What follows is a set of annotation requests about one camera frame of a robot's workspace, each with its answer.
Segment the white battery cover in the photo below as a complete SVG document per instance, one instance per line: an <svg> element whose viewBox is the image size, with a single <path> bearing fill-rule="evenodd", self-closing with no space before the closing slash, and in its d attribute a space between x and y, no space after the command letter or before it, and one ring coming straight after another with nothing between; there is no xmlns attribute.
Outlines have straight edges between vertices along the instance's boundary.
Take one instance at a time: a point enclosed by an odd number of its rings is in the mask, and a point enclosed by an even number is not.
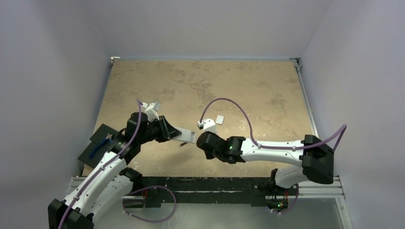
<svg viewBox="0 0 405 229"><path fill-rule="evenodd" d="M215 120L216 124L222 125L224 123L224 116L222 115L218 115L216 120Z"/></svg>

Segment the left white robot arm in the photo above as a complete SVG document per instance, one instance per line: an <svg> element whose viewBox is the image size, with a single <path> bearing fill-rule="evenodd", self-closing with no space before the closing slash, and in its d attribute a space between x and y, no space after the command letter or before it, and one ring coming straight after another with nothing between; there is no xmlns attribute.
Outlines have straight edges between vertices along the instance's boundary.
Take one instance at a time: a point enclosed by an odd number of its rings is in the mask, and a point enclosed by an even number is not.
<svg viewBox="0 0 405 229"><path fill-rule="evenodd" d="M79 157L92 165L93 171L62 201L54 199L50 203L49 228L92 229L100 216L125 195L138 194L141 200L147 200L149 189L161 186L145 186L143 175L129 168L128 163L142 144L170 140L194 143L195 132L170 125L154 110L133 113L121 131L101 125Z"/></svg>

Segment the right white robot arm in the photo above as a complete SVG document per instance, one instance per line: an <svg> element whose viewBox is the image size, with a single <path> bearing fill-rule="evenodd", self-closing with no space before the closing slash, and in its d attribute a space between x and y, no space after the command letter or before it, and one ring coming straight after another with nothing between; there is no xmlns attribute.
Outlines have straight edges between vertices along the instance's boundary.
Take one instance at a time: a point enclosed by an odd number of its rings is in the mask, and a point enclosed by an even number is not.
<svg viewBox="0 0 405 229"><path fill-rule="evenodd" d="M303 181L332 184L334 181L334 149L314 135L290 142L257 141L241 136L222 139L213 132L203 132L196 145L207 159L217 158L228 163L270 161L288 164L274 169L268 188L280 194L287 188Z"/></svg>

